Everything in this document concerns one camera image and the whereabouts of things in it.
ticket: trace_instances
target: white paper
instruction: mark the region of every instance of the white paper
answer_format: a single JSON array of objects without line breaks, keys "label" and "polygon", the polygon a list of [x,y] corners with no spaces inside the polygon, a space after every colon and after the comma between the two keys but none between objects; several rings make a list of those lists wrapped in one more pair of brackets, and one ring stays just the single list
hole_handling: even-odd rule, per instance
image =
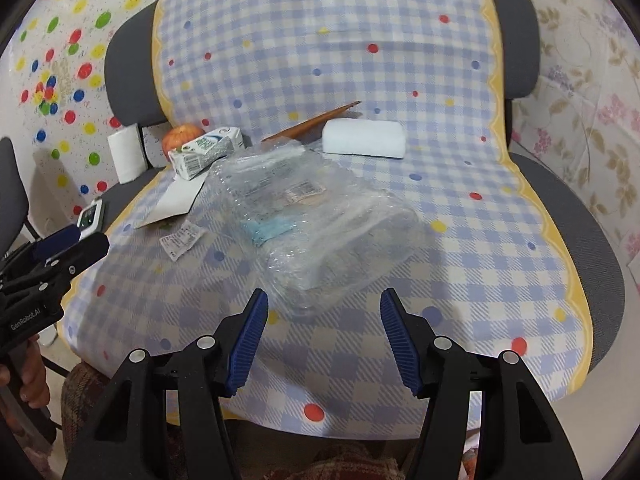
[{"label": "white paper", "polygon": [[107,137],[118,181],[126,184],[147,170],[138,125],[132,124]]},{"label": "white paper", "polygon": [[209,174],[208,171],[198,175],[191,180],[176,178],[162,195],[156,207],[146,216],[145,220],[138,225],[138,228],[171,218],[176,215],[188,213],[196,200],[202,184]]},{"label": "white paper", "polygon": [[203,228],[185,220],[177,232],[160,238],[160,245],[162,245],[164,252],[169,255],[172,262],[175,262],[191,249],[204,233],[205,230]]}]

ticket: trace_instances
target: small device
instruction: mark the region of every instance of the small device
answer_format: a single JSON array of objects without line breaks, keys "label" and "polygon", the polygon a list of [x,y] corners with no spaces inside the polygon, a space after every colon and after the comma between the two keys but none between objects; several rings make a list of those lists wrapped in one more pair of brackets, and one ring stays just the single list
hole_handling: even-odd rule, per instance
[{"label": "small device", "polygon": [[104,217],[104,203],[101,198],[97,198],[87,207],[82,209],[78,217],[78,228],[80,229],[80,239],[83,240],[88,235],[100,231],[102,218]]}]

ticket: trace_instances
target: plaid fabric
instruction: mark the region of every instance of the plaid fabric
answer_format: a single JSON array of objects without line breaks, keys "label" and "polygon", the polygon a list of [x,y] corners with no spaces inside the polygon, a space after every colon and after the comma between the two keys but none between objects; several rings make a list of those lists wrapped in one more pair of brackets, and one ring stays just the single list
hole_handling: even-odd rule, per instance
[{"label": "plaid fabric", "polygon": [[[388,286],[469,351],[522,353],[526,345],[548,397],[567,393],[587,345],[584,327],[565,301],[568,269],[543,238],[541,215],[516,192],[516,174],[497,163],[489,128],[497,102],[487,84],[496,60],[482,4],[161,0],[156,68],[164,67],[174,120],[215,118],[257,141],[363,99],[365,117],[403,124],[405,158],[330,158],[407,200],[431,227],[414,256],[337,308],[303,320],[272,312],[248,383],[226,404],[239,416],[296,433],[416,437],[426,402],[402,386],[386,341],[379,302]],[[208,232],[178,264],[158,243],[172,227],[133,228],[171,179],[163,174],[114,227],[110,254],[79,278],[66,307],[66,339],[107,374],[133,348],[167,352],[213,333],[260,286],[211,182],[188,215]],[[470,428],[480,411],[473,394]]]}]

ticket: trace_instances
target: blue dot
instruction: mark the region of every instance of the blue dot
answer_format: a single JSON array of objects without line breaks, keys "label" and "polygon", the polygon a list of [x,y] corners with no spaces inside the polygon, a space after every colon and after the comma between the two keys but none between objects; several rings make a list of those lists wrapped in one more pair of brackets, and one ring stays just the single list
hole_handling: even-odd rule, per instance
[{"label": "blue dot", "polygon": [[427,308],[422,310],[422,317],[426,319],[431,328],[436,328],[440,323],[442,323],[442,313],[437,306],[428,306]]}]

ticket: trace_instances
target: barcode sticker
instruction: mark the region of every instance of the barcode sticker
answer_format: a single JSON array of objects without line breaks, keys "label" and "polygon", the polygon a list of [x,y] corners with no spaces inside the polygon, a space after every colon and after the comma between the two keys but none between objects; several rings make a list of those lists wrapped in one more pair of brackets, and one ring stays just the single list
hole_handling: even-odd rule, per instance
[{"label": "barcode sticker", "polygon": [[172,262],[176,262],[180,256],[195,245],[205,231],[206,229],[185,220],[177,232],[160,238],[160,245]]}]

